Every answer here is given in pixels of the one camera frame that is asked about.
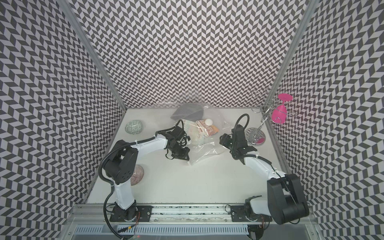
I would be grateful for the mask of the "clear plastic vacuum bag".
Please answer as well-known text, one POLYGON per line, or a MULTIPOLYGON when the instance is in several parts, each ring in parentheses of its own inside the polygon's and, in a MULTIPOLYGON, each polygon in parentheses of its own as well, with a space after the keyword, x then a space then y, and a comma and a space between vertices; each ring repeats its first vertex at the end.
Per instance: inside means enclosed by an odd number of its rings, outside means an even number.
POLYGON ((170 115, 173 122, 182 120, 187 136, 191 138, 190 166, 196 165, 210 157, 222 154, 225 148, 220 145, 220 136, 230 134, 233 128, 226 120, 224 112, 207 103, 156 103, 155 108, 173 109, 170 115))

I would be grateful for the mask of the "grey towel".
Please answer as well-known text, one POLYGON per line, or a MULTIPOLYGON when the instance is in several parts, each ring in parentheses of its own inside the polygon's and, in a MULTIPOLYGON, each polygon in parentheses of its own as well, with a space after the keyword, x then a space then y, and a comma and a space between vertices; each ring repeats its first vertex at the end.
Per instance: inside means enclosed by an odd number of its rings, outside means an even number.
POLYGON ((203 118, 204 108, 197 103, 188 103, 181 105, 176 111, 171 115, 171 119, 178 121, 180 119, 188 121, 198 121, 203 118))

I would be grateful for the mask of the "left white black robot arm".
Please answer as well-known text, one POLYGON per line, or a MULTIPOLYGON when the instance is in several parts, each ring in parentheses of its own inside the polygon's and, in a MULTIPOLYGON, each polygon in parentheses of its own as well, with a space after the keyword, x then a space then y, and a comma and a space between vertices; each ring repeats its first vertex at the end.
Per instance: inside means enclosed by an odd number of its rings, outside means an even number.
POLYGON ((111 216, 107 219, 111 222, 138 219, 139 210, 133 196, 131 178, 140 157, 166 150, 172 160, 189 161, 190 148, 187 145, 191 142, 190 136, 179 126, 157 131, 153 137, 141 141, 118 141, 98 169, 99 178, 110 185, 112 194, 116 196, 111 216))

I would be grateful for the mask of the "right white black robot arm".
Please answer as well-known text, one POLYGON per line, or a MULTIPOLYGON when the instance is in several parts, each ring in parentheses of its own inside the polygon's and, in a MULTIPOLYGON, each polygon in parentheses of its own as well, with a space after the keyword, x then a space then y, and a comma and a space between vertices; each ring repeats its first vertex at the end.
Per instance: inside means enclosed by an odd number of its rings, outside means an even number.
POLYGON ((220 144, 230 150, 234 160, 240 161, 265 181, 266 196, 245 200, 244 211, 248 220, 269 217, 282 225, 309 216, 310 209, 299 177, 279 171, 272 162, 260 156, 255 147, 249 146, 243 126, 236 125, 230 135, 220 136, 220 144))

